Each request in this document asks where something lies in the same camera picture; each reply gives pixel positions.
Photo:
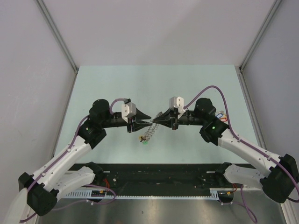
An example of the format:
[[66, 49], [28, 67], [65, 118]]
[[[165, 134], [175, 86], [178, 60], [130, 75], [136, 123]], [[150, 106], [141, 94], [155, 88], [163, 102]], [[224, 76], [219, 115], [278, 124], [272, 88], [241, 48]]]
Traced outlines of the metal disc keyring holder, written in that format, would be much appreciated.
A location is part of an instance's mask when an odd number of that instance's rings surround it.
[[159, 124], [153, 123], [148, 130], [144, 133], [144, 140], [148, 142], [152, 136], [154, 135], [155, 131], [158, 129]]

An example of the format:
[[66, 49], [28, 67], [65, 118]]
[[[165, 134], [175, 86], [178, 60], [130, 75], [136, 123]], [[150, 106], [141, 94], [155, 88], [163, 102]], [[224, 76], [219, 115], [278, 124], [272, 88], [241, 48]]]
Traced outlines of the green yellow tagged keys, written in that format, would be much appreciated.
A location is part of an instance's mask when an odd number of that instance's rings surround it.
[[144, 145], [148, 143], [148, 140], [145, 136], [139, 136], [139, 141]]

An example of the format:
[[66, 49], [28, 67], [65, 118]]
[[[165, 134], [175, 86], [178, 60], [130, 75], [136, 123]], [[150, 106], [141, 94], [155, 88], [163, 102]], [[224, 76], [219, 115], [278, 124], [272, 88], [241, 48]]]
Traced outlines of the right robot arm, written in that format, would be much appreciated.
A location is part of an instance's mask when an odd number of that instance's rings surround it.
[[277, 203], [289, 199], [299, 182], [295, 159], [289, 154], [280, 156], [247, 142], [233, 133], [229, 125], [216, 117], [216, 109], [208, 98], [199, 98], [193, 111], [183, 109], [183, 98], [170, 99], [170, 107], [153, 120], [154, 123], [177, 130], [180, 125], [200, 126], [203, 140], [238, 155], [252, 168], [242, 168], [225, 162], [217, 170], [215, 181], [220, 187], [230, 183], [261, 189]]

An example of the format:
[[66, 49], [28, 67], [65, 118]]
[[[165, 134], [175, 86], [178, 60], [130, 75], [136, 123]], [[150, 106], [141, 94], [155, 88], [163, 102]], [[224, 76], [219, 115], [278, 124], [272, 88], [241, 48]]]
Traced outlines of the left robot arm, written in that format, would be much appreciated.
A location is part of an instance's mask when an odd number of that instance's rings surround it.
[[23, 173], [19, 177], [19, 188], [28, 190], [27, 205], [37, 215], [46, 215], [62, 197], [80, 187], [102, 184], [102, 169], [95, 163], [90, 162], [69, 175], [66, 172], [106, 137], [107, 128], [124, 126], [132, 133], [152, 125], [151, 116], [138, 110], [130, 99], [122, 101], [121, 111], [112, 112], [107, 100], [96, 100], [89, 114], [80, 121], [70, 143], [33, 174]]

